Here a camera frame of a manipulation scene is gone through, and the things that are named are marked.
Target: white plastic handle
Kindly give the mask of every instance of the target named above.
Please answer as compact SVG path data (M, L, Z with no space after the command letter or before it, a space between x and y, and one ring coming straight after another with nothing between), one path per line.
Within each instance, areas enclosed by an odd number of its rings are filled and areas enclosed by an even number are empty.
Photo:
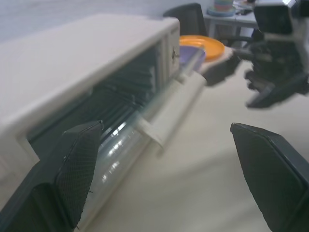
M202 91L205 83L206 80L200 74L193 72L184 85L179 87L168 99L151 122L141 118L136 129L152 138L161 148L164 148L182 117Z

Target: white table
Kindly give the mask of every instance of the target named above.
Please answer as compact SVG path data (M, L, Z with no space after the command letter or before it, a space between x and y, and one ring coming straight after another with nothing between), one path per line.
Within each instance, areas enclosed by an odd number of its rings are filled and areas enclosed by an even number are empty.
M270 232L229 128L241 122L277 132L306 155L309 99L298 95L271 110L248 110L253 92L243 72L250 67L244 62L226 82L204 89L163 156L145 151L89 232Z
M231 17L215 17L208 14L204 14L204 18L210 21L208 35L209 37L215 36L215 29L217 25L232 26L233 34L239 36L241 28L258 28L254 13L247 15L234 15Z

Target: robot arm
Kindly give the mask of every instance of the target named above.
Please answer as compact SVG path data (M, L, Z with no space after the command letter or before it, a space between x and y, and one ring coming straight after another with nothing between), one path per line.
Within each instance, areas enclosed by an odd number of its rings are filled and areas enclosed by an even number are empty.
M309 23L308 15L301 12L309 4L304 3L284 0L256 5L254 14L264 39L247 49L234 50L230 59L211 67L204 74L207 85L225 80L242 60L248 60L253 68L245 73L245 79L248 88L257 91L247 103L248 108L268 108L295 93L306 94L309 91Z

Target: purple plate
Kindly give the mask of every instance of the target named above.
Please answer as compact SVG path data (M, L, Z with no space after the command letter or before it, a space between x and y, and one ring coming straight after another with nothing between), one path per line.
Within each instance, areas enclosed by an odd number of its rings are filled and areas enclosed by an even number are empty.
M190 60L190 58L200 49L201 48L193 46L180 46L180 57L179 57L180 65L182 66L185 65ZM204 51L204 53L198 59L198 62L194 67L195 71L199 70L202 63L205 61L205 58L206 58L206 52Z

